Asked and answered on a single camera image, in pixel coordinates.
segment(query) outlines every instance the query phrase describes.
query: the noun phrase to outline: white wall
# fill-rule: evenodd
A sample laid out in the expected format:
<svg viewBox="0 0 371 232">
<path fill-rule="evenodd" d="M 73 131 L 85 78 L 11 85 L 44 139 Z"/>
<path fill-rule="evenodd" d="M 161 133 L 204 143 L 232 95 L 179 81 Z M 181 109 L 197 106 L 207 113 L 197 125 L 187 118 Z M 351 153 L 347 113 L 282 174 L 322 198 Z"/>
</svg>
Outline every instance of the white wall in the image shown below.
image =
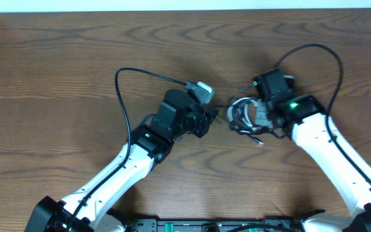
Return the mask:
<svg viewBox="0 0 371 232">
<path fill-rule="evenodd" d="M 0 0 L 0 12 L 371 8 L 371 0 Z"/>
</svg>

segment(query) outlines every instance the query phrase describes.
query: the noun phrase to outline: green terminal block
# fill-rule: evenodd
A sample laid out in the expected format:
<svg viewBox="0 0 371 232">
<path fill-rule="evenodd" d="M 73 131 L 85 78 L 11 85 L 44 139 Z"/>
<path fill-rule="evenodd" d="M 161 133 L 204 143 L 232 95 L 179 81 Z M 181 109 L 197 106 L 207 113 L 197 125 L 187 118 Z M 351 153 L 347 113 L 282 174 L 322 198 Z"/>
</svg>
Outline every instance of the green terminal block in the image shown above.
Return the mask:
<svg viewBox="0 0 371 232">
<path fill-rule="evenodd" d="M 166 232 L 174 232 L 174 223 L 166 223 Z"/>
</svg>

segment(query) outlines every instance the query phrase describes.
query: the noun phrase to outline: black cable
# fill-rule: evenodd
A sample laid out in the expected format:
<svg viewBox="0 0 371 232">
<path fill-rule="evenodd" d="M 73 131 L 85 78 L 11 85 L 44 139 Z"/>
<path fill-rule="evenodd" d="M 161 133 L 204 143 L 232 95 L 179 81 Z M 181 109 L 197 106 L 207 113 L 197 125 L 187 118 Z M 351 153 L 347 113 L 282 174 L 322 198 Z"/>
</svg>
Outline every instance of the black cable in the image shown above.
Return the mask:
<svg viewBox="0 0 371 232">
<path fill-rule="evenodd" d="M 287 137 L 287 134 L 284 133 L 283 135 L 278 135 L 274 130 L 271 130 L 270 134 L 275 136 L 277 139 L 285 139 Z"/>
<path fill-rule="evenodd" d="M 274 67 L 278 68 L 280 66 L 280 64 L 283 62 L 283 60 L 285 58 L 287 58 L 289 55 L 293 54 L 294 52 L 297 52 L 297 51 L 302 50 L 304 48 L 311 48 L 311 47 L 321 48 L 321 49 L 327 51 L 328 53 L 330 53 L 336 59 L 336 61 L 338 63 L 338 66 L 339 66 L 338 85 L 336 86 L 336 89 L 334 90 L 334 93 L 333 93 L 333 97 L 330 100 L 330 103 L 328 104 L 327 111 L 326 111 L 326 117 L 325 117 L 326 129 L 327 129 L 327 133 L 330 137 L 330 140 L 333 141 L 333 143 L 336 145 L 336 147 L 341 152 L 341 154 L 347 159 L 347 161 L 353 166 L 353 168 L 355 168 L 356 171 L 364 178 L 364 180 L 371 186 L 370 178 L 365 174 L 365 172 L 363 170 L 361 170 L 359 168 L 359 166 L 347 155 L 347 153 L 339 145 L 339 143 L 336 140 L 336 136 L 333 135 L 332 131 L 330 130 L 330 125 L 328 123 L 328 118 L 330 117 L 330 112 L 332 110 L 334 100 L 336 100 L 336 97 L 337 97 L 338 92 L 339 92 L 340 87 L 341 87 L 341 83 L 343 82 L 343 62 L 341 61 L 339 55 L 335 51 L 330 49 L 329 47 L 327 47 L 325 45 L 322 45 L 322 44 L 305 44 L 305 45 L 299 46 L 299 47 L 287 52 L 282 58 L 280 58 L 278 60 L 278 62 L 276 63 L 276 65 Z"/>
<path fill-rule="evenodd" d="M 256 224 L 256 223 L 252 223 L 252 224 L 249 224 L 249 225 L 246 225 L 246 226 L 240 226 L 240 227 L 235 228 L 235 229 L 230 229 L 227 232 L 239 232 L 239 231 L 243 231 L 243 230 L 246 230 L 246 229 L 259 229 L 259 228 L 273 229 L 273 230 L 276 230 L 276 231 L 283 231 L 283 232 L 294 232 L 291 229 L 286 229 L 286 228 L 279 227 L 279 226 L 270 226 L 270 225 Z"/>
<path fill-rule="evenodd" d="M 246 89 L 249 89 L 249 88 L 253 88 L 254 86 L 250 85 L 250 86 L 246 86 L 246 87 L 243 87 L 238 93 L 236 93 L 236 95 L 233 97 L 232 101 L 231 101 L 231 104 L 234 103 L 235 101 L 237 101 L 237 97 L 242 94 L 244 92 L 244 90 Z"/>
<path fill-rule="evenodd" d="M 281 226 L 284 226 L 284 223 L 283 223 L 279 218 L 276 218 L 276 217 L 265 217 L 265 218 L 263 219 L 263 224 L 266 225 L 265 221 L 267 221 L 267 220 L 273 220 L 273 219 L 278 220 L 278 221 L 280 222 Z"/>
<path fill-rule="evenodd" d="M 174 82 L 174 83 L 177 83 L 177 84 L 187 85 L 186 83 L 184 83 L 182 81 L 178 81 L 176 79 L 172 79 L 172 78 L 169 78 L 169 77 L 164 77 L 164 76 L 161 76 L 159 74 L 155 74 L 155 73 L 145 71 L 145 70 L 141 70 L 141 69 L 138 69 L 138 68 L 120 68 L 119 70 L 117 70 L 117 72 L 115 73 L 115 80 L 114 80 L 115 91 L 117 93 L 117 97 L 119 98 L 122 114 L 124 115 L 124 118 L 126 120 L 126 126 L 127 126 L 127 132 L 128 132 L 127 153 L 124 157 L 124 160 L 110 174 L 108 174 L 102 181 L 100 181 L 93 189 L 91 189 L 90 192 L 88 192 L 88 194 L 85 197 L 83 197 L 81 199 L 80 204 L 77 206 L 73 215 L 71 216 L 70 220 L 67 223 L 66 232 L 70 231 L 72 222 L 75 220 L 75 217 L 77 216 L 78 212 L 81 210 L 83 205 L 85 205 L 87 203 L 88 199 L 94 194 L 94 192 L 97 191 L 105 182 L 107 182 L 107 180 L 109 180 L 109 178 L 111 178 L 114 174 L 116 174 L 116 172 L 118 172 L 122 167 L 124 167 L 124 165 L 126 164 L 126 162 L 128 160 L 129 153 L 131 151 L 131 127 L 129 125 L 126 107 L 124 106 L 124 103 L 122 102 L 122 97 L 121 97 L 119 83 L 118 83 L 119 73 L 123 70 L 141 72 L 141 73 L 145 73 L 145 74 L 148 74 L 148 75 L 151 75 L 151 76 L 154 76 L 154 77 L 161 78 L 165 81 L 171 81 L 171 82 Z"/>
</svg>

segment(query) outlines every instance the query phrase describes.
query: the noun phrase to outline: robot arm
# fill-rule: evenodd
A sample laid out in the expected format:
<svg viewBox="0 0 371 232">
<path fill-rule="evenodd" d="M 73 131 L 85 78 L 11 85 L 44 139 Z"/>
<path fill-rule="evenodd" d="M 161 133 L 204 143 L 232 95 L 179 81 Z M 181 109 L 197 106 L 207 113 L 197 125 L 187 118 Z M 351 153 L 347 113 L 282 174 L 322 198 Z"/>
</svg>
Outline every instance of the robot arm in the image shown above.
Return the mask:
<svg viewBox="0 0 371 232">
<path fill-rule="evenodd" d="M 366 211 L 365 205 L 371 203 L 371 186 L 344 158 L 335 144 L 330 141 L 325 127 L 325 115 L 314 114 L 295 124 L 292 131 L 293 141 L 303 148 L 324 171 L 346 203 L 352 217 Z M 337 137 L 340 146 L 348 156 L 371 179 L 371 167 L 340 134 L 332 119 L 330 128 Z"/>
<path fill-rule="evenodd" d="M 62 198 L 65 202 L 64 209 L 74 212 L 79 202 L 87 193 L 105 178 L 119 163 L 122 162 L 127 153 L 127 144 L 123 146 L 120 153 L 100 173 L 92 178 L 87 184 L 71 195 Z M 116 201 L 136 182 L 148 175 L 153 167 L 154 158 L 148 156 L 148 151 L 134 144 L 131 146 L 129 160 L 125 168 L 120 169 L 107 182 L 105 182 L 94 194 L 84 207 L 78 212 L 77 218 L 87 218 L 90 227 L 96 228 L 101 218 L 116 203 Z"/>
<path fill-rule="evenodd" d="M 176 138 L 185 133 L 203 137 L 218 113 L 204 110 L 204 105 L 214 95 L 214 89 L 202 82 L 188 82 L 185 88 L 187 93 L 168 90 L 150 125 L 139 125 L 131 132 L 131 150 L 122 168 L 108 178 L 123 162 L 127 144 L 110 164 L 73 194 L 60 202 L 50 197 L 42 199 L 35 206 L 25 231 L 61 231 L 70 221 L 70 231 L 93 231 L 114 203 L 169 155 Z M 70 220 L 81 199 L 87 197 L 93 188 L 97 189 L 88 197 L 75 219 Z M 122 224 L 114 226 L 114 231 L 124 230 Z"/>
<path fill-rule="evenodd" d="M 310 94 L 295 96 L 292 79 L 285 79 L 278 68 L 254 78 L 254 85 L 267 108 L 267 117 L 274 128 L 281 128 L 303 148 L 324 171 L 345 201 L 352 218 L 348 222 L 332 225 L 324 220 L 306 223 L 306 231 L 371 231 L 371 167 L 345 140 L 328 116 L 328 125 L 337 144 L 345 151 L 348 160 L 328 134 L 325 109 Z M 354 230 L 364 227 L 365 230 Z"/>
</svg>

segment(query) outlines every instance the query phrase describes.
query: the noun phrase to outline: wood grain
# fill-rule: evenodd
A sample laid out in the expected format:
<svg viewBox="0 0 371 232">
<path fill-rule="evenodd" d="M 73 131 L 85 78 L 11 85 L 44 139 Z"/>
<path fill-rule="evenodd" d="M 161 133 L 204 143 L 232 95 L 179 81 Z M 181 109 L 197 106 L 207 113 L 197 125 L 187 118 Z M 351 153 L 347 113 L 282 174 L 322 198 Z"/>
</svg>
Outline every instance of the wood grain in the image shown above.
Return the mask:
<svg viewBox="0 0 371 232">
<path fill-rule="evenodd" d="M 36 203 L 60 199 L 120 150 L 126 128 L 113 75 L 143 68 L 216 88 L 215 103 L 272 67 L 286 51 L 324 43 L 345 63 L 333 117 L 371 164 L 371 10 L 240 10 L 0 14 L 0 231 L 22 231 Z M 300 93 L 327 105 L 335 61 L 305 50 L 283 68 Z M 173 83 L 123 73 L 131 125 L 156 112 Z M 160 218 L 256 218 L 347 209 L 314 161 L 289 140 L 265 145 L 215 121 L 187 136 L 115 206 Z"/>
</svg>

